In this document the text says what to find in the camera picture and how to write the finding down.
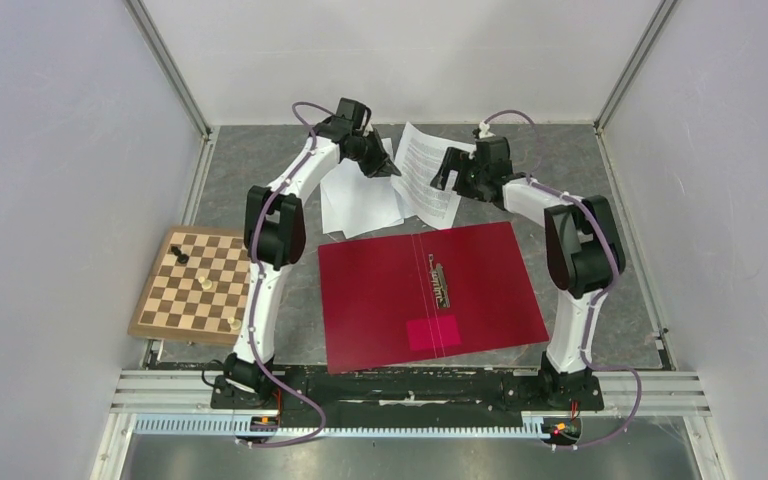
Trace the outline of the printed text paper sheet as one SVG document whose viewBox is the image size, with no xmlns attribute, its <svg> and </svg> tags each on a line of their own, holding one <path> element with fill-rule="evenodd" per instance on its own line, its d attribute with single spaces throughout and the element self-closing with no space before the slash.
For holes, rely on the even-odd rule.
<svg viewBox="0 0 768 480">
<path fill-rule="evenodd" d="M 469 153 L 475 150 L 471 144 L 428 135 L 407 123 L 395 157 L 395 165 L 401 175 L 390 177 L 391 185 L 409 215 L 416 215 L 438 230 L 453 226 L 460 203 L 460 197 L 452 190 L 457 179 L 456 172 L 450 175 L 446 190 L 431 186 L 449 147 Z"/>
</svg>

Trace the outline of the white paper sheet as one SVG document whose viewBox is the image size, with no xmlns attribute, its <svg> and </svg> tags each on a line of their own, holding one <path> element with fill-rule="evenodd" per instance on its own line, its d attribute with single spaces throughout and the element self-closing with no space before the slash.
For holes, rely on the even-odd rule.
<svg viewBox="0 0 768 480">
<path fill-rule="evenodd" d="M 354 238 L 402 225 L 404 215 L 389 177 L 367 178 L 359 165 L 341 161 L 320 182 L 323 232 Z"/>
</svg>

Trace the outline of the red clip file folder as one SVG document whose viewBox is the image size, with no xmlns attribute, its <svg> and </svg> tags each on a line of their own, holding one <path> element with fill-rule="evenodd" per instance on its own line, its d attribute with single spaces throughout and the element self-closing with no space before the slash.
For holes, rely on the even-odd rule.
<svg viewBox="0 0 768 480">
<path fill-rule="evenodd" d="M 549 339 L 508 222 L 326 244 L 318 264 L 331 374 Z"/>
</svg>

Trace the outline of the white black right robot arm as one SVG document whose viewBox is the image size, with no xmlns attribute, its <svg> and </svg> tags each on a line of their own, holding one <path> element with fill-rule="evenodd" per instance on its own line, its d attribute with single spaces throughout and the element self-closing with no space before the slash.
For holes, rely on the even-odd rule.
<svg viewBox="0 0 768 480">
<path fill-rule="evenodd" d="M 577 197 L 517 172 L 507 138 L 486 122 L 472 149 L 445 148 L 429 179 L 435 190 L 488 203 L 542 227 L 546 261 L 558 290 L 554 331 L 541 357 L 532 392 L 545 405 L 593 406 L 600 396 L 592 338 L 601 307 L 625 268 L 625 253 L 609 201 Z"/>
</svg>

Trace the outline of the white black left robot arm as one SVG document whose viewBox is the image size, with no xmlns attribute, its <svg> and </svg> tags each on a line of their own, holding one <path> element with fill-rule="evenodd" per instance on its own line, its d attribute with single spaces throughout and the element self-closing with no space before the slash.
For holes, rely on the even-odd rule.
<svg viewBox="0 0 768 480">
<path fill-rule="evenodd" d="M 355 164 L 366 178 L 399 175 L 371 118 L 364 103 L 340 99 L 323 120 L 304 125 L 303 148 L 280 175 L 249 189 L 244 245 L 250 287 L 241 333 L 213 383 L 215 400 L 241 400 L 261 408 L 279 386 L 271 370 L 279 306 L 289 275 L 305 250 L 305 203 L 324 177 L 345 161 Z"/>
</svg>

